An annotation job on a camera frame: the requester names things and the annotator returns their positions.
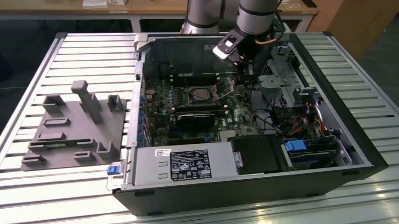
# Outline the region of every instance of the blue latch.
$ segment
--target blue latch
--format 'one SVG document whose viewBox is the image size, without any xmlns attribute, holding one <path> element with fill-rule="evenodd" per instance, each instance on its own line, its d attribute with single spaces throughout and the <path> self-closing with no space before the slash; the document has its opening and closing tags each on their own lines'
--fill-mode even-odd
<svg viewBox="0 0 399 224">
<path fill-rule="evenodd" d="M 306 145 L 304 140 L 293 140 L 285 143 L 287 151 L 306 150 Z"/>
<path fill-rule="evenodd" d="M 109 175 L 121 174 L 121 165 L 110 166 L 109 169 L 107 169 L 107 174 Z"/>
</svg>

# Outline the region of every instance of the warning label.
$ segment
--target warning label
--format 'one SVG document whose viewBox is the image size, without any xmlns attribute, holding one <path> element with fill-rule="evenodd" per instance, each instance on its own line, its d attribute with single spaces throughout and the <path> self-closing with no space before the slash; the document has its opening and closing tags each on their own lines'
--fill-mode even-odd
<svg viewBox="0 0 399 224">
<path fill-rule="evenodd" d="M 186 181 L 211 178 L 209 150 L 171 153 L 171 179 Z"/>
</svg>

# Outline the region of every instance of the yellow wire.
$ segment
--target yellow wire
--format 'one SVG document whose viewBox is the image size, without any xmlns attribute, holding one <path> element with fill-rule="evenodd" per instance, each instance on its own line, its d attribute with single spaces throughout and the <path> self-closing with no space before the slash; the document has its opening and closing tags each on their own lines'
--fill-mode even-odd
<svg viewBox="0 0 399 224">
<path fill-rule="evenodd" d="M 324 126 L 322 126 L 322 122 L 321 122 L 321 120 L 320 120 L 320 119 L 316 119 L 316 121 L 318 121 L 318 122 L 320 122 L 320 126 L 321 126 L 321 133 L 324 133 Z"/>
</svg>

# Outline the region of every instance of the wooden table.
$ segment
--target wooden table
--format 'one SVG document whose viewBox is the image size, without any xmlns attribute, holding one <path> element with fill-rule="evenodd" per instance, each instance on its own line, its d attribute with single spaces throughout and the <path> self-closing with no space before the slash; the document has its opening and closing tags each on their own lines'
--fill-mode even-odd
<svg viewBox="0 0 399 224">
<path fill-rule="evenodd" d="M 187 0 L 129 0 L 125 6 L 83 9 L 83 0 L 0 0 L 0 19 L 5 20 L 131 20 L 134 32 L 142 32 L 143 19 L 185 19 Z M 286 21 L 297 21 L 297 31 L 305 32 L 318 14 L 302 0 L 279 7 Z"/>
</svg>

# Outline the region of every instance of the red wire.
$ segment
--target red wire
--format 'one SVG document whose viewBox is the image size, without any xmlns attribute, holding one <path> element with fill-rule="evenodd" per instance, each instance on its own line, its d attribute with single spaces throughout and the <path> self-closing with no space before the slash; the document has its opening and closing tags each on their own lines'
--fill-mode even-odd
<svg viewBox="0 0 399 224">
<path fill-rule="evenodd" d="M 302 117 L 301 115 L 295 117 L 295 119 L 294 119 L 294 127 L 293 128 L 295 128 L 298 118 L 301 118 L 301 117 Z"/>
</svg>

